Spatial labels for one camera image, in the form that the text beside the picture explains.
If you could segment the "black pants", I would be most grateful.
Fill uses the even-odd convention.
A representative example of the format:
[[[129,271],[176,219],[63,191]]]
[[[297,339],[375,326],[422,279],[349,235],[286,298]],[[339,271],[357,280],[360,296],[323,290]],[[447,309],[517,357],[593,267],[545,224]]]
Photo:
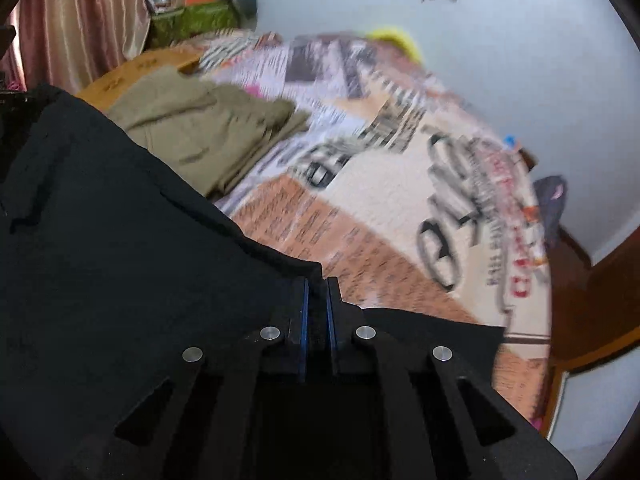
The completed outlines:
[[[132,479],[116,427],[183,351],[228,346],[309,283],[304,466],[372,479],[320,264],[255,243],[114,122],[44,87],[1,113],[1,474]]]

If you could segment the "printed bed blanket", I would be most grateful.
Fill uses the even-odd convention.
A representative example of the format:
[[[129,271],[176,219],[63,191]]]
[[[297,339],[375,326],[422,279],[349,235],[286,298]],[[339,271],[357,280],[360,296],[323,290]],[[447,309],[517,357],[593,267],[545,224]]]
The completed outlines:
[[[353,304],[500,327],[495,388],[532,417],[551,286],[521,155],[382,41],[237,32],[206,42],[200,73],[310,115],[219,209],[253,240],[320,263]]]

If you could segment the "grey bag on floor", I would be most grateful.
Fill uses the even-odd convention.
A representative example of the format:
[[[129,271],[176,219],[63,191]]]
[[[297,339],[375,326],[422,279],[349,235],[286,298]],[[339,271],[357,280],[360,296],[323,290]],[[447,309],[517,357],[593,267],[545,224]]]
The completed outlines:
[[[539,215],[544,227],[544,241],[548,248],[556,245],[560,235],[560,222],[566,206],[567,183],[556,174],[534,182]]]

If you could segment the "folded olive green pants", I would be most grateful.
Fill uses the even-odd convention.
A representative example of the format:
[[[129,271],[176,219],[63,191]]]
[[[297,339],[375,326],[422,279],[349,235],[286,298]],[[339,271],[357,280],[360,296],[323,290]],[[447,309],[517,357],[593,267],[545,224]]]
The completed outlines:
[[[258,98],[172,66],[138,80],[106,116],[207,198],[229,194],[278,142],[306,131],[309,119],[289,100]]]

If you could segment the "wooden lap board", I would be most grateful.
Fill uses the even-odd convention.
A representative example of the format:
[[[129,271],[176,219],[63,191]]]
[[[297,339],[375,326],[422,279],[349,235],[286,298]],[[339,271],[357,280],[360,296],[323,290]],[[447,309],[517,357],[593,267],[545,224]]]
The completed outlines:
[[[190,46],[145,51],[88,84],[75,96],[105,112],[142,77],[163,66],[173,67],[183,73],[192,72],[201,56],[201,50]]]

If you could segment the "yellow pillow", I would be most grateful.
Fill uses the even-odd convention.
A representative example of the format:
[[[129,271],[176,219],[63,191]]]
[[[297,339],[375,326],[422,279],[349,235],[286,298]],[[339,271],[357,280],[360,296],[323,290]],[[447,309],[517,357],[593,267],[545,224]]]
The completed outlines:
[[[371,40],[383,41],[401,51],[409,60],[422,64],[423,58],[416,42],[402,29],[395,27],[381,27],[366,33]]]

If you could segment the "green storage bag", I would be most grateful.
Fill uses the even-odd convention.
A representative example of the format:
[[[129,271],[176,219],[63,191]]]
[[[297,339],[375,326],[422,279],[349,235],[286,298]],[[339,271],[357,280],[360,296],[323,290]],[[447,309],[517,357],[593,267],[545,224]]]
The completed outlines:
[[[148,46],[166,48],[206,32],[239,27],[239,14],[226,0],[183,6],[152,16]]]

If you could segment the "striped pink curtain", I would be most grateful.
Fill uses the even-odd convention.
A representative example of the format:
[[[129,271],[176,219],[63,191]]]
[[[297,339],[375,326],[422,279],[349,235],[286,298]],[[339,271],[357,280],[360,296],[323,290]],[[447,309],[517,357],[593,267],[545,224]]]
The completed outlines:
[[[76,93],[143,51],[150,16],[145,0],[20,0],[8,23],[16,36],[1,81]]]

